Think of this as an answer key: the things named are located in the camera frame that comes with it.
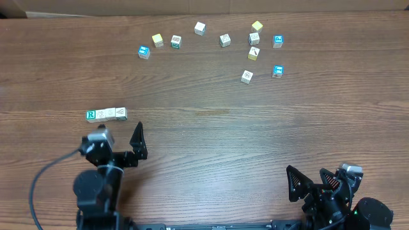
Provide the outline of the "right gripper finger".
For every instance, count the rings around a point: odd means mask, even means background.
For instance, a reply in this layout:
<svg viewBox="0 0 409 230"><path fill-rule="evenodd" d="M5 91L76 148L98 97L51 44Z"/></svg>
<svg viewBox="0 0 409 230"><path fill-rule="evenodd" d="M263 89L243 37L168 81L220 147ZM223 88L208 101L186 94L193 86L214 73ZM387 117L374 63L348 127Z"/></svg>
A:
<svg viewBox="0 0 409 230"><path fill-rule="evenodd" d="M299 199L304 199L314 182L291 165L287 166L286 173L289 201L297 202Z"/></svg>
<svg viewBox="0 0 409 230"><path fill-rule="evenodd" d="M320 178L322 180L323 186L321 187L324 192L335 192L341 187L341 182L339 179L339 171L335 173L330 172L325 168L320 169Z"/></svg>

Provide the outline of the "white block green triangle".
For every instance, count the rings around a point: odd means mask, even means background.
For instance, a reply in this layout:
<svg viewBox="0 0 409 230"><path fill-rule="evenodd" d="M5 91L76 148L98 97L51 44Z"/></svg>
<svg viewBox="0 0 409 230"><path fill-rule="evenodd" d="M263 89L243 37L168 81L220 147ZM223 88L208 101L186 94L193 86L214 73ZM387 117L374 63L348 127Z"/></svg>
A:
<svg viewBox="0 0 409 230"><path fill-rule="evenodd" d="M126 107L117 107L115 108L115 117L117 120L127 120L127 108Z"/></svg>

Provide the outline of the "plain white block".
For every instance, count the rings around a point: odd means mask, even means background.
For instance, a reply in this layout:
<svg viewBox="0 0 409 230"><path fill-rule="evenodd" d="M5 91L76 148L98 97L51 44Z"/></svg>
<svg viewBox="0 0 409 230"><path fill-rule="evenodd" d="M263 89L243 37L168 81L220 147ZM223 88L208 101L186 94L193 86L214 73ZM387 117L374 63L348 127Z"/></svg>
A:
<svg viewBox="0 0 409 230"><path fill-rule="evenodd" d="M105 109L105 118L107 121L116 120L116 109L114 107Z"/></svg>

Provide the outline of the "green R block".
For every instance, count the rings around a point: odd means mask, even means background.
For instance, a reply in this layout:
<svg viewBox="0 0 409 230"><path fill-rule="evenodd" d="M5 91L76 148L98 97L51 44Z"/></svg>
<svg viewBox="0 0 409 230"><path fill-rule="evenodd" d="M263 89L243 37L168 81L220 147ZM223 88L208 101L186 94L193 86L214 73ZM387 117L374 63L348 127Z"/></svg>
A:
<svg viewBox="0 0 409 230"><path fill-rule="evenodd" d="M86 111L86 121L94 123L96 121L96 110Z"/></svg>

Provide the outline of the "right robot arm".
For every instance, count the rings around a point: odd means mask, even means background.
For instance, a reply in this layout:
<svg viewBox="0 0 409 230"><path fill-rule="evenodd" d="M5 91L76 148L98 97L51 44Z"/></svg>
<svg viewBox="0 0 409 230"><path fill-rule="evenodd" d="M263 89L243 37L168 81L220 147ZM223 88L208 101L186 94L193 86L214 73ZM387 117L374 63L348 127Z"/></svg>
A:
<svg viewBox="0 0 409 230"><path fill-rule="evenodd" d="M390 229L394 212L381 201L363 197L352 206L355 192L363 178L363 168L342 163L336 172L320 169L321 184L295 167L286 168L289 200L304 201L305 220L296 229Z"/></svg>

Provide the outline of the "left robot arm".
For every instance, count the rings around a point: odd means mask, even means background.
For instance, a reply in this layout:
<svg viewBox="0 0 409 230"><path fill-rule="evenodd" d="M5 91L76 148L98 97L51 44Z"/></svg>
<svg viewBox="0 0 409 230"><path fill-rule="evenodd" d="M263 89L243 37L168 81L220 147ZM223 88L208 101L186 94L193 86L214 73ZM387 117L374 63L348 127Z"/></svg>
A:
<svg viewBox="0 0 409 230"><path fill-rule="evenodd" d="M73 183L77 229L136 229L135 222L118 211L118 201L125 169L148 156L141 122L129 144L131 151L114 152L114 138L104 124L82 138L79 152L96 169L81 172Z"/></svg>

